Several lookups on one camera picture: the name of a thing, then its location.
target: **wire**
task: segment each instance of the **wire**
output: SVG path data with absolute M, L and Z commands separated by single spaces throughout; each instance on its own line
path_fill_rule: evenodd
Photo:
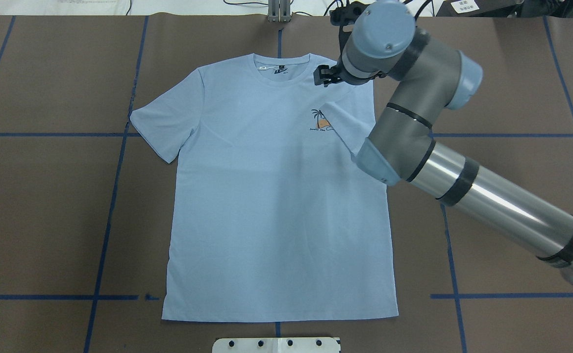
M 327 5 L 326 12 L 324 12 L 324 16 L 327 16 L 327 12 L 329 11 L 329 9 L 332 7 L 332 5 L 334 3 L 336 3 L 336 7 L 338 7 L 339 2 L 341 3 L 341 6 L 343 6 L 343 0 L 333 0 L 331 3 L 329 3 L 329 5 Z
M 419 9 L 417 10 L 417 13 L 415 14 L 415 21 L 417 20 L 417 18 L 419 18 L 419 15 L 425 9 L 425 7 L 428 6 L 429 2 L 432 2 L 432 0 L 425 0 L 425 2 L 423 2 L 423 4 L 421 4 L 421 7 L 419 7 Z
M 264 5 L 264 6 L 269 6 L 269 4 L 265 4 L 264 2 L 257 2 L 257 1 L 249 1 L 249 2 L 227 2 L 226 0 L 223 0 L 223 2 L 225 2 L 228 5 L 251 5 L 251 4 L 256 4 L 256 5 Z

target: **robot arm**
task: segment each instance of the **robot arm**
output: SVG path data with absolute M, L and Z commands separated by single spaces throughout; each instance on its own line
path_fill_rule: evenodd
M 350 16 L 357 20 L 341 40 L 336 66 L 318 67 L 315 84 L 358 85 L 384 76 L 400 81 L 356 157 L 358 167 L 390 186 L 404 179 L 503 230 L 573 284 L 573 215 L 431 137 L 441 111 L 462 107 L 476 92 L 481 67 L 415 27 L 407 7 L 395 0 L 367 7 L 353 2 L 332 18 Z

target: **sticker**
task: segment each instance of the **sticker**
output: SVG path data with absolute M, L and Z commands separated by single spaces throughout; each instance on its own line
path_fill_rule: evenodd
M 454 7 L 456 13 L 468 13 L 480 9 L 474 0 L 461 0 L 450 4 Z

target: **light blue t-shirt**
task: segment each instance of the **light blue t-shirt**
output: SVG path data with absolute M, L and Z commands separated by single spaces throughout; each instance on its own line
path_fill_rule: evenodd
M 386 187 L 351 160 L 373 85 L 315 86 L 321 64 L 225 60 L 131 114 L 162 159 L 179 155 L 162 319 L 398 315 Z

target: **shirt sleeve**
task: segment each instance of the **shirt sleeve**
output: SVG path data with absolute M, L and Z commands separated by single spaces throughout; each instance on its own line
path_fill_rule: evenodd
M 171 163 L 199 125 L 204 96 L 203 80 L 196 69 L 145 107 L 134 110 L 131 123 L 156 154 Z

